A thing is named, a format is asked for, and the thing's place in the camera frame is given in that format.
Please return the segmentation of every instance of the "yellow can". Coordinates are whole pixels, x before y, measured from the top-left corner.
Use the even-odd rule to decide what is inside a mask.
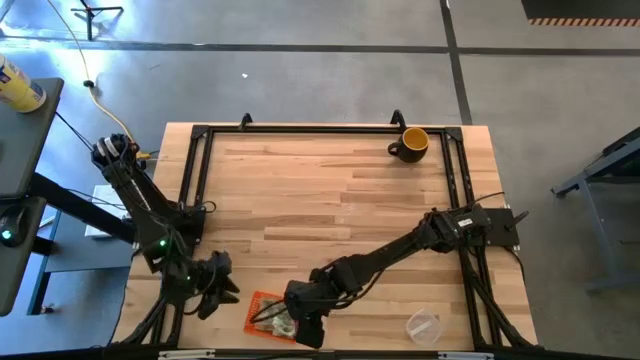
[[[27,113],[36,110],[47,99],[47,93],[0,54],[0,100],[15,111]]]

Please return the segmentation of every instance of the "concrete floor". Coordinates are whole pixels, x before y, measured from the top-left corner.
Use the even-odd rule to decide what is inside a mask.
[[[91,1],[125,12],[96,18],[98,40],[153,43],[446,46],[438,0]],[[450,0],[465,47],[640,48],[640,28],[532,27],[518,0]],[[74,30],[82,21],[58,1]],[[7,36],[67,39],[44,1],[16,0]],[[56,41],[2,41],[2,53],[32,77],[60,76],[59,112],[90,140],[118,127],[91,103],[77,51]],[[86,52],[102,101],[143,148],[158,149],[169,121],[387,122],[460,124],[447,54],[210,51]],[[461,56],[474,124],[489,125],[502,184],[516,211],[521,256],[539,341],[565,351],[637,357],[640,292],[589,296],[603,267],[576,194],[551,186],[638,126],[636,57]],[[54,122],[38,170],[66,187],[102,184],[82,145]],[[0,354],[104,345],[117,321],[127,269],[57,274],[45,303],[58,314],[26,317],[39,259],[32,257],[17,305],[0,319]]]

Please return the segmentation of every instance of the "black metal frame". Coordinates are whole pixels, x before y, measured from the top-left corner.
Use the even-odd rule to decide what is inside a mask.
[[[93,30],[91,29],[91,23],[93,22],[94,17],[98,16],[101,12],[106,10],[124,11],[124,8],[122,6],[91,7],[87,5],[87,3],[84,2],[84,0],[80,0],[80,2],[82,3],[82,6],[84,6],[84,9],[73,8],[71,9],[71,11],[82,11],[87,15],[87,18],[85,19],[85,21],[87,23],[87,40],[89,41],[93,41]]]
[[[249,125],[253,123],[251,116],[245,114],[240,125],[229,123],[224,125],[194,125],[191,131],[191,138],[189,143],[189,150],[187,153],[187,159],[184,168],[184,174],[182,178],[182,185],[180,188],[179,202],[186,203],[189,195],[189,187],[191,178],[193,176],[195,157],[200,140],[204,139],[204,153],[200,164],[200,172],[198,175],[198,182],[196,185],[196,193],[194,201],[196,204],[202,204],[203,195],[206,185],[206,178],[209,168],[209,162],[211,159],[211,151],[213,148],[214,135],[216,133],[313,133],[313,134],[401,134],[407,125],[399,110],[396,110],[393,114],[391,124],[398,125],[392,126],[357,126],[357,125]],[[462,186],[464,189],[465,199],[467,203],[474,201],[473,187],[471,184],[471,176],[469,172],[469,166],[467,163],[466,152],[464,148],[464,140],[462,136],[462,129],[460,127],[425,127],[416,126],[425,130],[429,135],[437,135],[440,137],[442,143],[442,151],[445,165],[445,176],[447,177],[447,186],[449,191],[449,199],[453,208],[460,206],[460,200],[457,193],[457,185],[455,180],[455,173],[453,170],[453,160],[451,157],[451,142],[453,141],[458,160],[460,164],[460,173],[462,178]],[[480,319],[478,315],[477,304],[475,300],[475,292],[487,301],[487,299],[493,299],[491,293],[491,285],[489,279],[489,271],[485,257],[485,246],[469,245],[473,246],[477,253],[478,258],[478,275],[473,271],[470,262],[468,249],[463,247],[459,250],[460,263],[463,275],[465,297],[467,300],[467,310],[470,320],[470,330],[474,344],[475,352],[486,353],[484,359],[518,359],[518,360],[533,360],[540,358],[548,359],[584,359],[584,360],[604,360],[615,359],[612,357],[603,357],[596,355],[565,353],[557,351],[545,350],[541,347],[531,346],[522,338],[511,337],[509,340],[514,347],[506,347],[502,345],[501,334],[498,330],[498,324],[504,324],[504,314],[497,307],[495,303],[489,302],[489,306],[492,307],[491,311],[487,312],[489,318],[489,325],[491,329],[492,344],[488,344],[480,330]],[[113,358],[118,359],[157,359],[159,352],[178,350],[178,339],[180,336],[180,330],[182,325],[184,304],[176,307],[174,311],[174,317],[172,321],[171,331],[167,338],[167,341],[161,342],[160,337],[164,323],[164,310],[157,317],[153,323],[153,332],[151,341],[149,344],[141,344],[143,336],[136,336],[138,341],[132,343],[116,343],[109,345],[106,348],[90,348],[81,350],[68,350],[57,351],[39,354],[25,354],[9,356],[7,359],[105,359]],[[379,350],[331,350],[331,351],[317,351],[310,352],[305,350],[264,350],[264,349],[215,349],[206,351],[207,354],[202,356],[215,355],[216,358],[236,358],[247,356],[267,356],[270,358],[276,358],[277,355],[284,357],[306,357],[314,358],[317,360],[324,359],[388,359],[388,358],[406,358],[406,359],[437,359],[437,358],[469,358],[460,355],[459,352],[445,352],[445,351],[379,351]]]

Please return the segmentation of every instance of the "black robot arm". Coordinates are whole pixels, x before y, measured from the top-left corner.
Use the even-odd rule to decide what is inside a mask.
[[[449,211],[433,209],[410,233],[389,244],[366,255],[341,257],[321,269],[314,269],[309,282],[290,281],[284,303],[289,315],[298,321],[296,342],[321,347],[324,339],[322,316],[328,316],[331,310],[344,309],[363,297],[389,266],[421,250],[450,252],[465,246],[471,238],[486,235],[491,228],[491,217],[478,204]],[[463,270],[475,274],[470,263]],[[499,325],[505,334],[508,333],[509,340],[530,345],[484,291],[477,274],[472,277],[472,286],[485,303],[490,303],[487,308],[499,318]]]
[[[102,171],[131,215],[135,240],[152,273],[162,273],[161,297],[180,304],[202,294],[198,316],[211,315],[220,304],[236,303],[238,288],[229,279],[231,259],[214,251],[207,260],[192,260],[204,223],[202,204],[190,207],[169,201],[136,160],[138,146],[122,134],[101,138],[92,162]]]

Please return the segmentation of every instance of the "wooden tabletop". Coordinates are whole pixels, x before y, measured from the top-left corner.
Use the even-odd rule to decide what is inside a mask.
[[[165,131],[154,182],[172,200],[178,198],[192,125],[169,123]],[[501,191],[488,128],[462,129],[476,197]],[[413,229],[425,211],[450,207],[439,138],[430,136],[427,155],[417,164],[404,164],[387,154],[387,145],[396,139],[397,135],[367,134],[216,134],[205,200],[214,201],[218,209],[207,216],[194,257],[228,251],[231,277],[241,289],[240,303],[222,305],[205,321],[185,316],[179,346],[305,348],[243,332],[255,291],[282,294],[289,280],[305,281],[315,267],[374,250]],[[461,184],[454,148],[452,155]],[[196,181],[194,174],[190,201]],[[464,203],[461,189],[459,197]],[[482,204],[500,207],[504,198]],[[489,248],[487,261],[497,303],[535,343],[518,263],[502,248]],[[159,288],[158,274],[151,275],[144,260],[135,259],[114,340],[133,331]],[[478,304],[483,334],[490,339],[479,298]],[[425,349],[413,344],[405,330],[409,317],[420,309],[435,314],[444,328],[431,349],[473,348],[457,254],[423,251],[392,266],[363,299],[325,319],[324,348]]]

